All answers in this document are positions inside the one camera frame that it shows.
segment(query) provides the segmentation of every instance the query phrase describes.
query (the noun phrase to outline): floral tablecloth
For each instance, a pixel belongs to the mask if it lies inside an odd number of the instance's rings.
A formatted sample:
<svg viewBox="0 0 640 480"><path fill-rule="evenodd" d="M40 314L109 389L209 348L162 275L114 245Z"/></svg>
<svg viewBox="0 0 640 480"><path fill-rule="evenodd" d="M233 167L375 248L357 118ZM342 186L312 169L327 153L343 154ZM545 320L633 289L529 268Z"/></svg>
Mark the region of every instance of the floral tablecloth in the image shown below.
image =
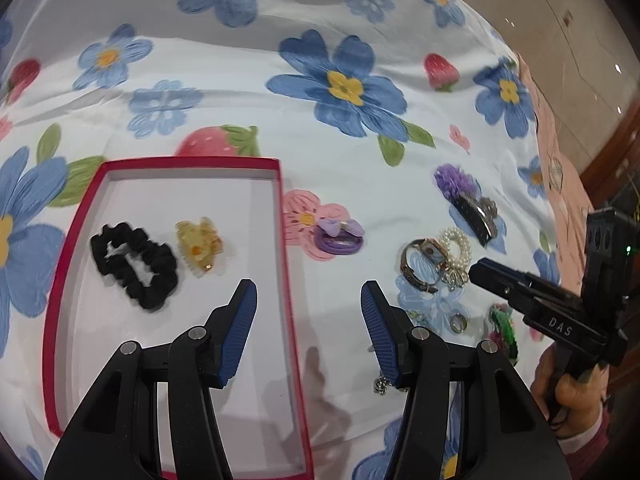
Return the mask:
<svg viewBox="0 0 640 480"><path fill-rule="evenodd" d="M39 478L56 444L43 312L65 232L106 159L281 160L320 479L378 478L404 405L400 392L373 391L365 280L448 341L487 336L497 298L473 285L422 293L399 275L408 241L452 225L471 234L437 166L460 167L497 203L499 236L486 248L470 236L474 261L559 281L532 99L514 53L460 0L14 0L0 18L0 73L0 431ZM360 222L364 248L316 248L325 217ZM453 310L469 322L461 335L443 322ZM513 323L530 383L548 342Z"/></svg>

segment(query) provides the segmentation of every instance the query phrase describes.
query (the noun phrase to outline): purple flower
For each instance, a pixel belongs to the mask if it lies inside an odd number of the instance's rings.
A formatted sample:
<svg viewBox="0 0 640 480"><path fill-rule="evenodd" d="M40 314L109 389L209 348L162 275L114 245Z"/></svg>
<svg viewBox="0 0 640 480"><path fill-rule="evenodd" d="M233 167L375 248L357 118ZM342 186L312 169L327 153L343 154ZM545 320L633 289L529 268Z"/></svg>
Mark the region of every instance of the purple flower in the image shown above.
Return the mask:
<svg viewBox="0 0 640 480"><path fill-rule="evenodd" d="M474 195L476 192L474 178L451 164L438 166L433 176L444 198L450 202L453 202L461 193Z"/></svg>

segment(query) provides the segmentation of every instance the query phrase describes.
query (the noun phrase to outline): blue gripper pad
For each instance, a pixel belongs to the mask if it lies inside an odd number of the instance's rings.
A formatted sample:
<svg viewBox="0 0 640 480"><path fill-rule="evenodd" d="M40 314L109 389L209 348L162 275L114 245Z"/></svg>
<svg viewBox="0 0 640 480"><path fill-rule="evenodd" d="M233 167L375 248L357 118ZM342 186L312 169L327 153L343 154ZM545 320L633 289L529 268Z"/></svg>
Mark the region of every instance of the blue gripper pad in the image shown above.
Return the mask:
<svg viewBox="0 0 640 480"><path fill-rule="evenodd" d="M244 294L237 298L236 296L243 292L242 288L244 288ZM226 308L233 308L236 305L238 306L236 314L226 332L221 348L220 369L218 370L218 380L221 387L226 386L228 380L238 371L242 350L244 350L246 339L249 336L251 323L254 321L255 309L258 305L258 291L254 282L242 280Z"/></svg>
<svg viewBox="0 0 640 480"><path fill-rule="evenodd" d="M384 377L392 383L393 386L398 386L401 373L398 368L398 348L396 342L391 335L391 331L386 325L385 318L380 312L379 302L382 300L385 302L382 308L389 307L389 304L383 298L376 300L375 294L372 292L372 287L377 288L376 292L380 291L380 288L376 282L367 282L362 286L360 291L360 307L362 309L362 316L367 324L367 330L369 330L369 337L373 343L373 348L376 351L376 357L378 358L378 364L380 364L380 371Z"/></svg>

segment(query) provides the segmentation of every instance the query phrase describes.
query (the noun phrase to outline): human hand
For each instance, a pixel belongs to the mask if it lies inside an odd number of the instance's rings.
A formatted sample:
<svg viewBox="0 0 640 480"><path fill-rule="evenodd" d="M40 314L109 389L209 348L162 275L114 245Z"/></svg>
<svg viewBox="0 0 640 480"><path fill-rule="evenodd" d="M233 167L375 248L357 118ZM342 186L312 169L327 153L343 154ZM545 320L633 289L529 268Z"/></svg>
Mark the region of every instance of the human hand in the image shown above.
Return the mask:
<svg viewBox="0 0 640 480"><path fill-rule="evenodd" d="M536 400L545 418L549 410L545 402L545 392L554 371L556 358L555 345L551 345L540 356L536 368L536 378L531 385L531 394ZM569 409L564 423L556 430L556 437L569 438L587 431L600 416L602 395L607 391L609 367L604 370L595 366L591 377L585 383L576 381L571 375L564 374L556 386L556 400L561 406Z"/></svg>

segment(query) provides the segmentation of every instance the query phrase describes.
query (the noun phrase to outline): purple flower hair clip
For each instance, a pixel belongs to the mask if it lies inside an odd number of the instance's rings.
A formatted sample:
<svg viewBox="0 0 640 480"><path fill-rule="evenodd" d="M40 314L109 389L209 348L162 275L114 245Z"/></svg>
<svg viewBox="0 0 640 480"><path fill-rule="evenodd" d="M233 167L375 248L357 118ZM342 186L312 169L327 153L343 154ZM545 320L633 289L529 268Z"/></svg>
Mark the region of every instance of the purple flower hair clip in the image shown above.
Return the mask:
<svg viewBox="0 0 640 480"><path fill-rule="evenodd" d="M476 193L474 178L451 164L438 166L433 176L444 198L450 202L453 202L461 194L467 193L473 196Z"/></svg>
<svg viewBox="0 0 640 480"><path fill-rule="evenodd" d="M323 218L316 222L315 242L329 254L354 254L364 243L364 229L353 219Z"/></svg>

